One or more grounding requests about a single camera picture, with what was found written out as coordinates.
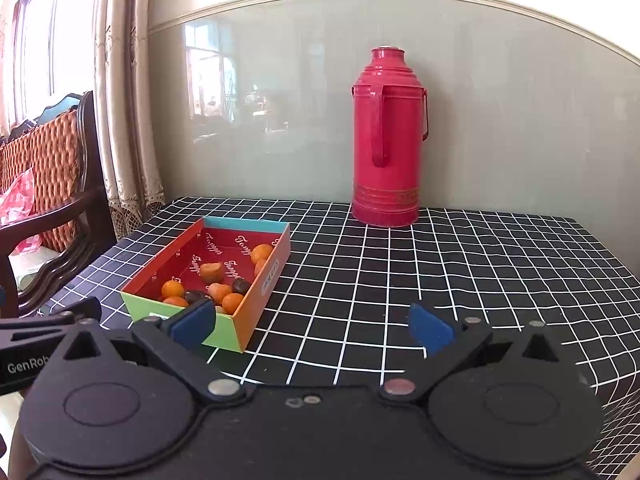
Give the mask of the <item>beige curtain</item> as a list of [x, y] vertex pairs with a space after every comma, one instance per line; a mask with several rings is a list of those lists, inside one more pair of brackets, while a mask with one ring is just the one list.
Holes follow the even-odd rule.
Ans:
[[114, 232], [134, 232], [165, 205], [153, 139], [150, 0], [96, 0], [94, 109]]

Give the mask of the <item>colourful cardboard box tray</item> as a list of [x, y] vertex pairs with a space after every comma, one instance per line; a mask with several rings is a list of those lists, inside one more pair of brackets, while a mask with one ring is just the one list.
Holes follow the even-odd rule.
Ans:
[[[271, 244], [273, 251], [267, 260], [254, 264], [250, 251], [259, 244]], [[203, 263], [220, 262], [224, 265], [224, 284], [232, 287], [236, 278], [244, 278], [252, 286], [234, 315], [228, 315], [215, 304], [215, 328], [204, 344], [242, 352], [252, 338], [290, 253], [291, 227], [286, 222], [202, 217], [145, 263], [122, 288], [120, 296], [135, 321], [148, 315], [170, 318], [183, 310], [186, 300], [184, 297], [164, 299], [160, 292], [162, 285], [175, 280], [185, 291], [206, 292], [208, 285], [200, 278], [198, 268]]]

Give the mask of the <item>orange persimmon front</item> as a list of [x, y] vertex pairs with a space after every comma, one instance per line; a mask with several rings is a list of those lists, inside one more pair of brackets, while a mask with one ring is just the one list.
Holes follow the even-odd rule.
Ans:
[[198, 273], [206, 285], [224, 281], [224, 265], [220, 262], [203, 263], [198, 268]]

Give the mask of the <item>small orange tangerine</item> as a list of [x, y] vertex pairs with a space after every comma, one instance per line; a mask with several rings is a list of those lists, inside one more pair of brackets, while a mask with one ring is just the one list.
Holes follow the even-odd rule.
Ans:
[[162, 293], [162, 296], [164, 299], [167, 299], [170, 297], [183, 298], [184, 294], [186, 293], [182, 284], [179, 281], [175, 281], [175, 280], [166, 281], [162, 285], [160, 292]]

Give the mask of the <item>orange persimmon back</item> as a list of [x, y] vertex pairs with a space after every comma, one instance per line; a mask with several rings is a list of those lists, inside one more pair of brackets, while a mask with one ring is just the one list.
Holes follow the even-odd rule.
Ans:
[[214, 304], [221, 306], [224, 297], [232, 293], [232, 287], [224, 283], [212, 283], [207, 286], [206, 292], [213, 299]]

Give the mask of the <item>dark brown mangosteen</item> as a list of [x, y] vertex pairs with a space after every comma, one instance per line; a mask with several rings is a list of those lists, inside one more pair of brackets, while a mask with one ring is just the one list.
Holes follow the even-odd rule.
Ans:
[[232, 283], [232, 292], [245, 296], [250, 290], [250, 286], [252, 286], [250, 281], [244, 280], [244, 278], [236, 278]]

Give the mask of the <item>red thermos flask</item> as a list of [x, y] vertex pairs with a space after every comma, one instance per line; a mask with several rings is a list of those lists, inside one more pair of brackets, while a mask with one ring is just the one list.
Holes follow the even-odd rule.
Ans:
[[352, 85], [352, 214], [369, 226], [405, 228], [419, 217], [428, 96], [405, 51], [381, 46]]

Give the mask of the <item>large orange tangerine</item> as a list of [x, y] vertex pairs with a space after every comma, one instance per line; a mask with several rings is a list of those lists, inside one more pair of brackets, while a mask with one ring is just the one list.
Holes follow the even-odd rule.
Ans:
[[259, 244], [250, 251], [250, 260], [257, 264], [260, 260], [267, 260], [273, 251], [271, 244]]

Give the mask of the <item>orange persimmon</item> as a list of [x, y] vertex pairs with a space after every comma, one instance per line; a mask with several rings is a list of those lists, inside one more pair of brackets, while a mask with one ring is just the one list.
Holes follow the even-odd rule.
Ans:
[[224, 281], [224, 265], [220, 262], [203, 263], [198, 268], [198, 273], [206, 285]]
[[232, 287], [224, 283], [212, 283], [207, 286], [206, 292], [213, 299], [214, 304], [221, 306], [224, 297], [232, 293]]

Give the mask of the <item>black white checked tablecloth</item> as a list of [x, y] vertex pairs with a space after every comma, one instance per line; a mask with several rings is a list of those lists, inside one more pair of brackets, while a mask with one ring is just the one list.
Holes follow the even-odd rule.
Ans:
[[205, 216], [292, 229], [288, 263], [244, 353], [204, 359], [243, 382], [380, 382], [421, 357], [409, 308], [426, 302], [496, 330], [547, 324], [604, 407], [592, 466], [619, 476], [639, 452], [639, 279], [577, 221], [424, 208], [405, 229], [365, 226], [349, 206], [306, 200], [181, 197], [73, 278], [46, 304], [93, 296], [105, 328], [130, 314], [120, 290]]

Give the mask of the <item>dark fruit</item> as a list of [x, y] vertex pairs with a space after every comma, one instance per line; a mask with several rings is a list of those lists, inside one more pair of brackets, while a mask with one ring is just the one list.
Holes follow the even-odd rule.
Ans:
[[184, 293], [184, 299], [188, 304], [196, 304], [199, 301], [209, 300], [210, 297], [201, 290], [189, 289]]

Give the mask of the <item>pink checked cloth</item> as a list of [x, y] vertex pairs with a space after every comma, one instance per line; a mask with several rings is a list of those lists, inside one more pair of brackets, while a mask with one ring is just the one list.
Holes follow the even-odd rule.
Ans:
[[[1, 225], [25, 220], [32, 214], [35, 203], [35, 178], [31, 169], [19, 174], [1, 195]], [[31, 254], [41, 246], [39, 234], [21, 240], [11, 252], [12, 256]]]

